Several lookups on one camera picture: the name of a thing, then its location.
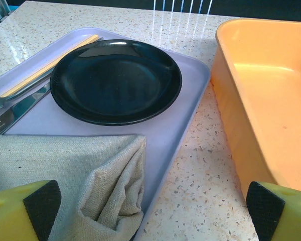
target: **cloth napkin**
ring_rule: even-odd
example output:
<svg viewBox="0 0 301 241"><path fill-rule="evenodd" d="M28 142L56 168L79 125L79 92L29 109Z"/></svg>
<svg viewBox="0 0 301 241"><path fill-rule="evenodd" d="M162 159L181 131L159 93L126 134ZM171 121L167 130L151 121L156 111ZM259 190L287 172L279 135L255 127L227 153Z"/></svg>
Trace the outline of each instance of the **cloth napkin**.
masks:
<svg viewBox="0 0 301 241"><path fill-rule="evenodd" d="M0 136L0 190L57 180L49 240L130 240L141 223L142 136Z"/></svg>

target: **wooden chopstick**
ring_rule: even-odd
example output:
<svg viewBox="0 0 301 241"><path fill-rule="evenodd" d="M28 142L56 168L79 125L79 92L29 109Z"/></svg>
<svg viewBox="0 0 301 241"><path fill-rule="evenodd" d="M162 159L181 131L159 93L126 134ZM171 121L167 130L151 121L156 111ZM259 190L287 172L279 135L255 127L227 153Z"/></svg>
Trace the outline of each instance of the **wooden chopstick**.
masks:
<svg viewBox="0 0 301 241"><path fill-rule="evenodd" d="M98 35L92 35L90 36L88 39L84 40L83 42L81 42L80 44L76 45L74 48L72 48L71 50L67 51L66 53L62 54L60 57L58 57L57 59L53 60L51 63L47 64L46 66L44 66L42 69L40 69L39 71L37 71L36 73L34 73L33 75L31 75L30 77L28 77L27 79L25 79L24 81L20 82L19 84L17 84L15 87L13 87L12 89L8 90L6 93L4 93L3 95L1 95L0 97L6 97L8 95L11 95L15 92L17 92L18 90L20 90L21 88L23 88L24 86L26 86L28 83L30 83L31 81L33 81L35 78L39 77L40 75L42 75L43 73L45 73L46 71L50 70L51 68L55 67L56 64L68 53L70 53L71 51L84 46L86 44L90 44L92 42L95 42L98 39Z"/></svg>

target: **orange plastic bin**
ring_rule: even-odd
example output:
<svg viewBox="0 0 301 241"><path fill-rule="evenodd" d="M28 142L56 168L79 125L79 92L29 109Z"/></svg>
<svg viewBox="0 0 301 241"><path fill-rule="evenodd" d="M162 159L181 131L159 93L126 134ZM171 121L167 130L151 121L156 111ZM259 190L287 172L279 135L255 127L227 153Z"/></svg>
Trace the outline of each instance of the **orange plastic bin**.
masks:
<svg viewBox="0 0 301 241"><path fill-rule="evenodd" d="M251 181L301 190L301 23L220 25L212 83L244 197Z"/></svg>

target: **plate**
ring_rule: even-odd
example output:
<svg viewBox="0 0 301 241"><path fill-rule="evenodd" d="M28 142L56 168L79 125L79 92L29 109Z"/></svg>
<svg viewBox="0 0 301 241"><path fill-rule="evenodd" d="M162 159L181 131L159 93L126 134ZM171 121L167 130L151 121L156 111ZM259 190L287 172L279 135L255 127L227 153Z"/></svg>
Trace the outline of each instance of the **plate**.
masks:
<svg viewBox="0 0 301 241"><path fill-rule="evenodd" d="M166 110L182 75L164 51L133 40L104 40L66 55L50 78L55 102L69 115L104 126L130 125Z"/></svg>

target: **terrazzo surface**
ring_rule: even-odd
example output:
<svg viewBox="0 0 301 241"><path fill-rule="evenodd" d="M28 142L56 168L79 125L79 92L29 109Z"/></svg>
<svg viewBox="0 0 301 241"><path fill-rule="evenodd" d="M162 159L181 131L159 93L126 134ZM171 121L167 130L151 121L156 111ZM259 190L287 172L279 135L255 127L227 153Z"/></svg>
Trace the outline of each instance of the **terrazzo surface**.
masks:
<svg viewBox="0 0 301 241"><path fill-rule="evenodd" d="M212 67L233 17L25 2L0 24L0 76L66 33L98 27ZM209 85L141 240L258 240Z"/></svg>

